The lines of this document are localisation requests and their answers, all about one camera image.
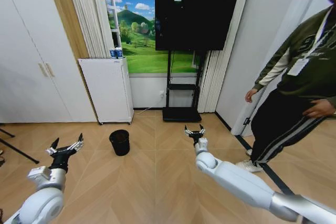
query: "lanyard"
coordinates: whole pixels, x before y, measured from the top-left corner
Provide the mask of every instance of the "lanyard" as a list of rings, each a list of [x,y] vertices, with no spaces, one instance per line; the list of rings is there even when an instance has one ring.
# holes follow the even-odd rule
[[[326,23],[327,23],[327,19],[328,19],[328,16],[331,12],[331,10],[333,9],[333,6],[331,6],[331,8],[329,9],[329,11],[327,12],[327,14],[325,15],[320,27],[319,27],[319,30],[317,31],[316,33],[316,36],[315,36],[315,41],[314,41],[314,44],[313,46],[311,47],[311,49],[304,54],[304,59],[308,58],[318,47],[319,45],[324,41],[324,39],[327,37],[327,35],[329,34],[329,32],[331,30],[334,30],[336,28],[336,24],[330,29],[330,31],[324,35],[323,38],[322,37],[322,34],[323,34],[323,31],[324,31],[324,27],[326,26]]]

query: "tripod leg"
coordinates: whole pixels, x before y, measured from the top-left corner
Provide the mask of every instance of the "tripod leg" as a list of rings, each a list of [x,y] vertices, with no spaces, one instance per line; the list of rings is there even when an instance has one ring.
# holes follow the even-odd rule
[[[11,144],[8,144],[6,141],[4,141],[3,139],[0,138],[0,142],[3,143],[4,145],[8,146],[9,148],[15,150],[16,152],[20,153],[21,155],[25,156],[27,159],[33,161],[35,164],[40,163],[40,161],[33,159],[32,157],[28,156],[26,153],[20,151],[19,149],[15,148],[14,146],[12,146]]]
[[[4,131],[2,128],[0,128],[0,131],[2,131],[3,133],[7,134],[7,135],[10,136],[10,137],[14,137],[14,135],[10,134],[10,133],[7,132],[7,131]]]

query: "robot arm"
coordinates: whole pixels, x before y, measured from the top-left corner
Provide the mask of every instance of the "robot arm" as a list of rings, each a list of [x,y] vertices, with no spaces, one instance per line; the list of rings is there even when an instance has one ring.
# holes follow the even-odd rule
[[[59,139],[56,139],[51,147],[46,149],[54,159],[52,165],[49,168],[34,168],[28,174],[28,178],[35,182],[37,192],[32,194],[5,224],[47,224],[61,212],[68,160],[82,148],[83,137],[80,134],[77,142],[66,147],[57,148],[58,142]]]
[[[199,132],[189,131],[185,127],[185,134],[194,139],[196,167],[230,193],[245,203],[266,209],[286,221],[295,222],[299,216],[303,216],[303,223],[336,223],[335,210],[301,195],[275,192],[258,176],[215,158],[207,150],[207,139],[202,138],[204,132],[202,126]]]

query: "black track pants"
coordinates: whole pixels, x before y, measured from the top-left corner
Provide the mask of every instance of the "black track pants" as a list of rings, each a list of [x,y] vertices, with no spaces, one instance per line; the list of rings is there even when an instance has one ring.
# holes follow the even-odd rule
[[[308,118],[302,113],[312,107],[309,101],[272,91],[260,106],[251,124],[255,142],[251,160],[266,163],[286,146],[296,144],[325,117]]]

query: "tv stand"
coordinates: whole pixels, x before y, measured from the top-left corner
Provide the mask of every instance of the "tv stand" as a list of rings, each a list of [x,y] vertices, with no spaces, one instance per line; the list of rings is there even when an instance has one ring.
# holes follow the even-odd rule
[[[206,51],[197,51],[199,55],[199,67],[197,69],[197,77],[195,84],[173,84],[170,83],[171,79],[171,50],[168,51],[168,68],[167,68],[167,91],[166,91],[166,107],[162,109],[163,120],[167,122],[199,122],[202,120],[199,112],[197,111],[198,98],[200,92],[199,81],[203,70]],[[169,107],[170,90],[193,90],[193,101],[191,107]]]

